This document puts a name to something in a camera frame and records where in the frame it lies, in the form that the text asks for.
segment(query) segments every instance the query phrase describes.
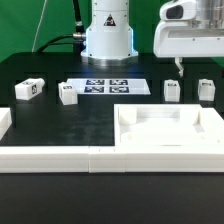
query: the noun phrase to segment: white block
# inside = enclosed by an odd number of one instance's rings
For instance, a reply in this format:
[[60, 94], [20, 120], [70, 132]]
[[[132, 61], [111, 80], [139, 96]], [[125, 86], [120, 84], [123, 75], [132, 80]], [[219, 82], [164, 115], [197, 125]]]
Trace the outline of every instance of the white block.
[[199, 119], [199, 108], [182, 107], [180, 108], [180, 123], [186, 125], [195, 125]]
[[42, 92], [43, 79], [27, 79], [15, 86], [16, 99], [30, 100]]
[[133, 106], [122, 106], [119, 108], [119, 123], [122, 125], [133, 125], [137, 121], [137, 108]]
[[180, 101], [180, 85], [178, 81], [166, 80], [164, 82], [165, 101], [179, 102]]
[[198, 96], [202, 101], [214, 101], [215, 85], [212, 80], [200, 79], [198, 83]]
[[0, 108], [0, 140], [12, 124], [10, 108]]
[[74, 86], [61, 82], [58, 84], [58, 90], [63, 105], [78, 104], [78, 94]]
[[89, 147], [0, 147], [0, 173], [35, 172], [89, 172]]
[[90, 147], [89, 172], [125, 172], [125, 154], [114, 147]]

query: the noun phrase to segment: black label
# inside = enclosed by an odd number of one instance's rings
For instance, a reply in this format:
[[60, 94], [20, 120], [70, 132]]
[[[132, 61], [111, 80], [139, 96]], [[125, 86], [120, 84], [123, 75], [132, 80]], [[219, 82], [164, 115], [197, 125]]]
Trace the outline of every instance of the black label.
[[123, 80], [110, 80], [110, 85], [111, 86], [127, 86], [128, 85], [128, 80], [123, 79]]
[[35, 93], [37, 93], [37, 86], [36, 85], [32, 86], [32, 94], [35, 94]]
[[29, 81], [23, 82], [23, 85], [27, 85], [27, 86], [30, 86], [32, 84], [33, 84], [33, 82], [29, 82]]
[[104, 93], [104, 87], [86, 87], [85, 88], [85, 93]]
[[172, 87], [174, 87], [174, 86], [177, 86], [177, 84], [169, 83], [168, 86], [172, 86]]
[[63, 89], [72, 89], [72, 86], [63, 86]]
[[202, 83], [203, 86], [211, 86], [211, 83]]
[[99, 85], [103, 86], [104, 83], [105, 81], [103, 79], [90, 79], [90, 80], [88, 79], [86, 81], [87, 86], [99, 86]]
[[111, 14], [108, 16], [106, 22], [104, 23], [104, 26], [116, 26]]
[[110, 87], [110, 93], [129, 93], [128, 87]]

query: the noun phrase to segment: green screen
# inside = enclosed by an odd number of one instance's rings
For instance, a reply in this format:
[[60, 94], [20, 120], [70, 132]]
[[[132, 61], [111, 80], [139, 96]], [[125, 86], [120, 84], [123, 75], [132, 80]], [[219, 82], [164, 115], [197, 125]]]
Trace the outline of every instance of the green screen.
[[[135, 49], [151, 53], [159, 9], [165, 0], [130, 0], [130, 26], [134, 29]], [[91, 0], [79, 0], [85, 28], [91, 23]], [[31, 52], [44, 0], [0, 0], [0, 61], [17, 52]], [[72, 0], [48, 0], [36, 42], [47, 41], [75, 31]], [[54, 46], [47, 51], [71, 51], [72, 46]]]

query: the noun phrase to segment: black cable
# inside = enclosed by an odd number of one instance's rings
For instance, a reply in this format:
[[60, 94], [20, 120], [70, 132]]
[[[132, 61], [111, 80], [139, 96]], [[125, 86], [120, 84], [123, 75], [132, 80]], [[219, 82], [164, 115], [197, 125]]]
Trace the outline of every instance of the black cable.
[[73, 0], [73, 7], [74, 7], [74, 11], [75, 11], [75, 20], [76, 20], [76, 22], [82, 21], [80, 8], [79, 8], [79, 1], [78, 0]]
[[49, 47], [49, 46], [54, 46], [54, 45], [69, 45], [69, 44], [79, 44], [80, 41], [77, 41], [77, 42], [68, 42], [68, 43], [48, 43], [48, 44], [45, 44], [44, 46], [40, 47], [38, 50], [37, 50], [37, 53], [43, 53], [43, 51]]
[[42, 47], [40, 47], [37, 52], [38, 53], [41, 53], [46, 47], [48, 47], [50, 44], [52, 43], [55, 43], [56, 41], [59, 41], [59, 40], [63, 40], [63, 39], [68, 39], [68, 38], [73, 38], [73, 35], [72, 34], [67, 34], [67, 35], [63, 35], [63, 36], [59, 36], [59, 37], [56, 37], [50, 41], [48, 41], [45, 45], [43, 45]]
[[76, 32], [84, 33], [84, 26], [82, 24], [79, 1], [73, 0], [73, 7], [75, 12]]

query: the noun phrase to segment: white foam block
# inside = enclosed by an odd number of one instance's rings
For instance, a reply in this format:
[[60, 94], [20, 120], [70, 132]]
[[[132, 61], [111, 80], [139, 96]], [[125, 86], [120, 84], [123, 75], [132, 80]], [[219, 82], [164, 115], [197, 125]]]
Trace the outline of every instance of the white foam block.
[[12, 124], [10, 108], [0, 108], [0, 140]]
[[180, 101], [180, 85], [178, 81], [166, 80], [164, 82], [164, 96], [167, 102]]
[[202, 101], [214, 101], [215, 85], [212, 80], [200, 79], [198, 83], [198, 96]]
[[180, 123], [186, 125], [195, 125], [198, 123], [199, 109], [196, 107], [180, 108]]
[[114, 147], [90, 147], [89, 172], [125, 172], [125, 154]]
[[122, 106], [119, 108], [119, 122], [122, 125], [132, 125], [137, 121], [137, 108]]
[[27, 79], [15, 86], [16, 99], [30, 100], [42, 92], [43, 79]]
[[63, 105], [78, 104], [78, 94], [73, 85], [62, 82], [58, 84], [58, 90]]

